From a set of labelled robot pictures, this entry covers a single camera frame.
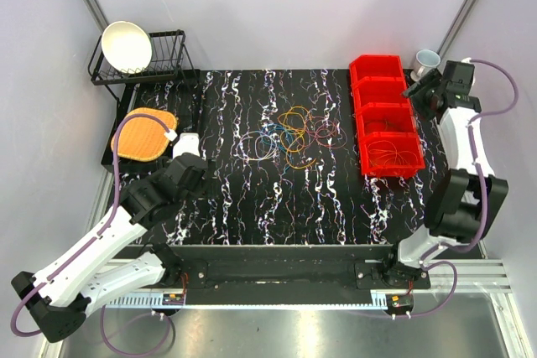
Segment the red compartment bin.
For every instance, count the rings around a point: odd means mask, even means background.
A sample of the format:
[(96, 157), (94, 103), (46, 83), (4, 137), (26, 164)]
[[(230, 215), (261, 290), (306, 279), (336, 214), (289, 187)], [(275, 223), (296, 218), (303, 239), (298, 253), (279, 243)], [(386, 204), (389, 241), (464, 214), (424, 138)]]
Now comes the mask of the red compartment bin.
[(400, 58), (362, 54), (349, 73), (362, 175), (413, 177), (425, 160)]

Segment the white mug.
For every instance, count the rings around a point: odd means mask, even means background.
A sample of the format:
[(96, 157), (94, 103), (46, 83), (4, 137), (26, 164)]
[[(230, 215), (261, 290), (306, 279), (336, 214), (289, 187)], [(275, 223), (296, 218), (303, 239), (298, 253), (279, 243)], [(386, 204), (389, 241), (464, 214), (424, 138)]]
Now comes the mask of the white mug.
[(419, 50), (414, 57), (410, 77), (413, 81), (418, 81), (430, 70), (437, 68), (441, 63), (441, 57), (430, 49)]

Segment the white bowl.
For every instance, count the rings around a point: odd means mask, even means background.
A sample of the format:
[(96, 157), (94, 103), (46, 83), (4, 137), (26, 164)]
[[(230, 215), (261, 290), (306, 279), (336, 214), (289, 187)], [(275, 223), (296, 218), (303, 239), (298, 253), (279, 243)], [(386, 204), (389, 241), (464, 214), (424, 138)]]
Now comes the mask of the white bowl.
[(153, 56), (149, 36), (127, 21), (110, 23), (102, 33), (101, 47), (107, 62), (123, 74), (141, 73)]

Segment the yellow woven basket tray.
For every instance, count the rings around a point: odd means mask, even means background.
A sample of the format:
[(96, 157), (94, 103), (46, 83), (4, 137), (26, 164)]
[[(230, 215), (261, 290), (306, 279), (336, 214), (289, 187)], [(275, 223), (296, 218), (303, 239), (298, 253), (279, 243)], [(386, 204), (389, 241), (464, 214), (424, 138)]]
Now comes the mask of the yellow woven basket tray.
[[(157, 117), (172, 131), (175, 131), (178, 125), (177, 117), (171, 112), (140, 107), (129, 112), (128, 117), (138, 114)], [(120, 158), (144, 163), (154, 161), (164, 154), (170, 141), (174, 139), (154, 120), (147, 117), (137, 117), (124, 125), (118, 141), (117, 155)]]

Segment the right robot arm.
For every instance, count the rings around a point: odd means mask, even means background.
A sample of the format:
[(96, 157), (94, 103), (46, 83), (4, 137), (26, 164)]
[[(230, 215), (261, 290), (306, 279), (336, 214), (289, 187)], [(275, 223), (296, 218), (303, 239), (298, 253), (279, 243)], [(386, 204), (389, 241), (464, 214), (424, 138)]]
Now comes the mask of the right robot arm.
[(477, 65), (491, 62), (448, 60), (404, 91), (418, 114), (435, 120), (448, 169), (425, 205), (423, 225), (397, 242), (381, 266), (381, 278), (399, 288), (425, 277), (425, 264), (450, 249), (471, 251), (490, 230), (508, 194), (508, 183), (487, 160), (481, 122), (491, 117), (470, 91)]

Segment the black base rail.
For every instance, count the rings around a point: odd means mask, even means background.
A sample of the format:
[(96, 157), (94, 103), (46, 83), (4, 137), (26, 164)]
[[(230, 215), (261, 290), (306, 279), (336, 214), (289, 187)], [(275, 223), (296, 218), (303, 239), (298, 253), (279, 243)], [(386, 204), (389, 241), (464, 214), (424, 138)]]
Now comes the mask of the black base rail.
[(383, 293), (430, 289), (430, 277), (386, 274), (391, 246), (174, 246), (194, 309), (360, 309)]

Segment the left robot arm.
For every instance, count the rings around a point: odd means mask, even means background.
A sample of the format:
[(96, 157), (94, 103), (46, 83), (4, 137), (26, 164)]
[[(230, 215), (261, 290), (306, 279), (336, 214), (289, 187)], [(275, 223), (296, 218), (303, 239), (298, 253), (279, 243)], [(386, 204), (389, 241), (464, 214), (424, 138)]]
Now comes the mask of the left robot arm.
[(36, 335), (51, 343), (64, 340), (113, 300), (145, 286), (170, 288), (179, 282), (180, 259), (167, 246), (103, 270), (125, 246), (172, 216), (182, 200), (201, 195), (209, 164), (200, 155), (198, 134), (180, 134), (172, 155), (163, 168), (118, 192), (102, 219), (61, 257), (13, 278), (21, 299), (15, 311), (29, 311)]

